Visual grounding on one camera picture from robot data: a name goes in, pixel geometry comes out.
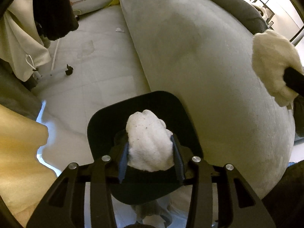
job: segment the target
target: drawstring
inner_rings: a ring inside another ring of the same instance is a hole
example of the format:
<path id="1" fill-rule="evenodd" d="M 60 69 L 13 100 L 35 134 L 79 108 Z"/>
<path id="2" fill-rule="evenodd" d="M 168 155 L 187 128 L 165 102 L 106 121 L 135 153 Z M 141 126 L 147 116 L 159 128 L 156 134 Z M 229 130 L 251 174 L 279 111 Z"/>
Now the drawstring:
<path id="1" fill-rule="evenodd" d="M 31 65 L 31 64 L 27 61 L 27 57 L 28 57 L 28 56 L 29 56 L 29 58 L 31 59 L 33 65 Z M 30 65 L 34 71 L 36 71 L 36 68 L 35 68 L 35 66 L 34 66 L 33 58 L 32 58 L 29 54 L 26 54 L 26 55 L 25 55 L 25 60 L 26 60 L 27 64 Z"/>

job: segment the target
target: silver bolt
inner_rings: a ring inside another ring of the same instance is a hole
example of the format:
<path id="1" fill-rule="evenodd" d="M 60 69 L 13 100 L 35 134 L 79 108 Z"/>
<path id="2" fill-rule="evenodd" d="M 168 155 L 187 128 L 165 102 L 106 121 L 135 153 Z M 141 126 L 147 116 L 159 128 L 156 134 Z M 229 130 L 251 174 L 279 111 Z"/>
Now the silver bolt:
<path id="1" fill-rule="evenodd" d="M 226 169 L 227 170 L 233 170 L 234 169 L 234 166 L 232 164 L 227 164 L 226 165 Z"/>
<path id="2" fill-rule="evenodd" d="M 192 158 L 192 161 L 195 162 L 195 163 L 198 163 L 198 162 L 201 162 L 201 158 L 199 156 L 194 156 Z"/>
<path id="3" fill-rule="evenodd" d="M 70 164 L 69 164 L 69 169 L 74 170 L 74 169 L 77 168 L 77 166 L 78 166 L 77 163 L 70 163 Z"/>
<path id="4" fill-rule="evenodd" d="M 102 159 L 104 162 L 108 162 L 108 161 L 111 160 L 111 157 L 110 157 L 109 155 L 104 155 L 104 156 L 102 156 L 101 159 Z"/>

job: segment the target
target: caster wheel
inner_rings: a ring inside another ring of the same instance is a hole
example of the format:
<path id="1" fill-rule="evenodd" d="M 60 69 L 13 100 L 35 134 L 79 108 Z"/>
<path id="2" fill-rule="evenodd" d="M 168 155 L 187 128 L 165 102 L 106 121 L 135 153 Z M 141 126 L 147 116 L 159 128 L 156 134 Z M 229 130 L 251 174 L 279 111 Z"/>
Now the caster wheel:
<path id="1" fill-rule="evenodd" d="M 66 75 L 71 75 L 73 73 L 74 68 L 69 66 L 68 64 L 66 65 L 67 70 L 65 71 Z"/>

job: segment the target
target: yellow curtain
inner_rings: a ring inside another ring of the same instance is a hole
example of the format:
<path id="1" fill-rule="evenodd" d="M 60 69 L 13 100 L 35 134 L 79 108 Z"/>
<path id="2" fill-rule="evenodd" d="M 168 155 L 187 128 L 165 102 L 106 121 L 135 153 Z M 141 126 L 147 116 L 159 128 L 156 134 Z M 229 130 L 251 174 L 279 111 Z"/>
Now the yellow curtain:
<path id="1" fill-rule="evenodd" d="M 55 181 L 55 173 L 37 160 L 48 128 L 0 105 L 0 195 L 25 227 Z"/>

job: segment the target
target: hanging clothes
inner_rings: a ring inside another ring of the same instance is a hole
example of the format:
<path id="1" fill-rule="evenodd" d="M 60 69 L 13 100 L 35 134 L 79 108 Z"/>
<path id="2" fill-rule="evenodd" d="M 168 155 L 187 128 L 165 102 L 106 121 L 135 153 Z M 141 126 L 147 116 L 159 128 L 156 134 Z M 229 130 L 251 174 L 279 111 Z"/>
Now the hanging clothes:
<path id="1" fill-rule="evenodd" d="M 0 58 L 21 81 L 51 60 L 35 26 L 32 0 L 14 0 L 0 19 Z"/>
<path id="2" fill-rule="evenodd" d="M 64 37 L 78 28 L 70 0 L 33 0 L 34 19 L 49 40 Z"/>

